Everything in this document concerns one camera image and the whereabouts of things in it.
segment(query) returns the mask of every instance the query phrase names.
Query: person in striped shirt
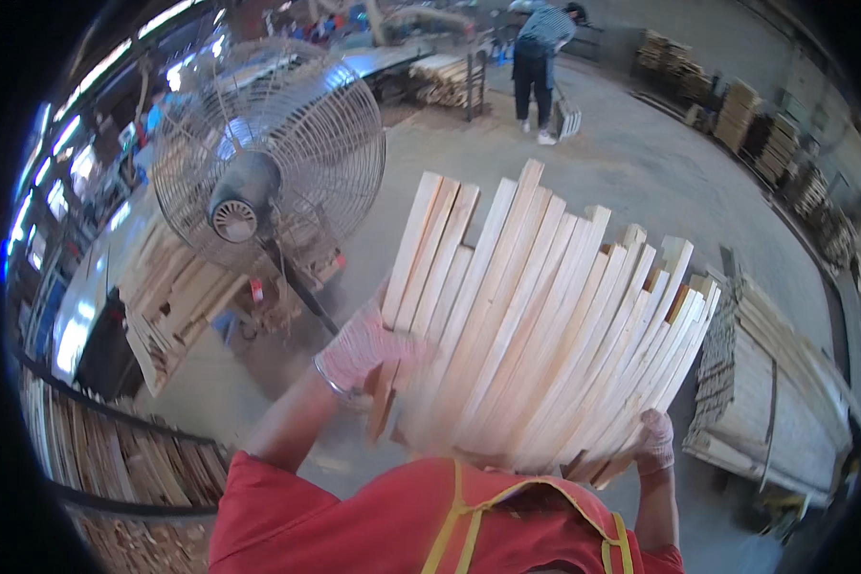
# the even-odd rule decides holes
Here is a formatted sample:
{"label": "person in striped shirt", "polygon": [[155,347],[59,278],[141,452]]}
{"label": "person in striped shirt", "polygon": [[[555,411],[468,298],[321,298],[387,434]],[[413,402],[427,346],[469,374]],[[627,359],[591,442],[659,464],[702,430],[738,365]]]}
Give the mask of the person in striped shirt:
{"label": "person in striped shirt", "polygon": [[564,9],[541,0],[514,0],[508,9],[528,14],[519,30],[513,52],[513,87],[517,120],[524,133],[530,131],[530,92],[535,94],[539,109],[539,136],[542,145],[554,145],[548,124],[552,115],[552,77],[554,55],[574,38],[574,23],[582,11],[576,3]]}

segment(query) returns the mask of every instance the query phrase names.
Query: forearm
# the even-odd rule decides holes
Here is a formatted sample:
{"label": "forearm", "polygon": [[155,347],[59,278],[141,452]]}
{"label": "forearm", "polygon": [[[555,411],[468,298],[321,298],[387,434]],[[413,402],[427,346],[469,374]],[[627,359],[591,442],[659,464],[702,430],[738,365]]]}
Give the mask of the forearm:
{"label": "forearm", "polygon": [[666,545],[679,547],[679,511],[673,467],[641,476],[641,502],[634,535],[645,552]]}
{"label": "forearm", "polygon": [[322,426],[336,410],[338,398],[310,364],[268,408],[244,450],[264,463],[297,474]]}

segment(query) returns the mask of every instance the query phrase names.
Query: floor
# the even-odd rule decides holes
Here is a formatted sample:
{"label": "floor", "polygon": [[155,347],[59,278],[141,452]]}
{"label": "floor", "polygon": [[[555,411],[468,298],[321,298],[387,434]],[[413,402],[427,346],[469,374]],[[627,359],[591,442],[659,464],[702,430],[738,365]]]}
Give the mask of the floor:
{"label": "floor", "polygon": [[[478,184],[482,200],[468,235],[474,243],[501,177],[516,178],[527,158],[545,163],[542,183],[582,213],[600,203],[613,211],[611,233],[630,222],[659,244],[664,234],[695,244],[692,267],[721,270],[721,247],[732,248],[744,271],[765,289],[799,331],[832,350],[829,311],[819,273],[751,177],[710,140],[630,98],[623,84],[581,63],[559,62],[564,91],[583,110],[579,136],[553,148],[520,133],[513,119],[509,68],[493,69],[491,112],[466,124],[461,117],[426,109],[386,132],[386,174],[375,204],[343,247],[348,268],[320,294],[337,322],[344,322],[391,267],[421,172],[431,170]],[[138,406],[185,430],[239,445],[255,421],[294,380],[325,337],[302,317],[291,336],[232,351],[210,331],[160,397]],[[688,379],[670,409],[682,436],[694,410],[695,381]],[[301,476],[340,497],[385,470],[406,462],[400,446],[364,443],[362,415],[344,412],[323,432]],[[713,468],[677,452],[682,554],[690,572],[769,572],[781,547],[734,524],[734,511],[752,485],[732,477],[724,488]],[[632,469],[599,493],[608,507],[633,524],[637,478]]]}

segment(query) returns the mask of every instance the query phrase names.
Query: pink glove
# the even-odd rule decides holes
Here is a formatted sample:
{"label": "pink glove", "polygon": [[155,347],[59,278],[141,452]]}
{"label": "pink glove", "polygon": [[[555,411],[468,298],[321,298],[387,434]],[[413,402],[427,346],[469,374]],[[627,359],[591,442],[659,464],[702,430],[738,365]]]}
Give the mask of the pink glove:
{"label": "pink glove", "polygon": [[316,369],[341,390],[364,384],[367,374],[379,363],[413,359],[424,348],[424,343],[411,335],[383,327],[379,305],[385,293],[386,282],[357,310],[338,336],[313,357]]}
{"label": "pink glove", "polygon": [[649,475],[673,465],[673,422],[666,412],[653,408],[641,413],[644,439],[634,455],[638,474]]}

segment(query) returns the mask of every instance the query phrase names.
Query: red shirt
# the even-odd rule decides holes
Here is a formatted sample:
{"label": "red shirt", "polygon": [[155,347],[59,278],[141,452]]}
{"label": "red shirt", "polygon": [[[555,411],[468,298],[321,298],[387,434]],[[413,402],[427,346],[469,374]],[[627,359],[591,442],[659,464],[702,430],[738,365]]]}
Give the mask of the red shirt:
{"label": "red shirt", "polygon": [[[464,471],[479,488],[517,481],[513,475]],[[582,505],[605,507],[584,488]],[[487,511],[475,542],[473,572],[526,572],[551,564],[602,572],[601,539],[566,500],[531,488]],[[210,541],[210,572],[419,572],[453,504],[453,462],[427,458],[378,476],[340,500],[304,479],[240,452],[230,465]],[[675,546],[642,552],[626,532],[634,572],[683,572]],[[454,534],[438,572],[452,572],[463,537]]]}

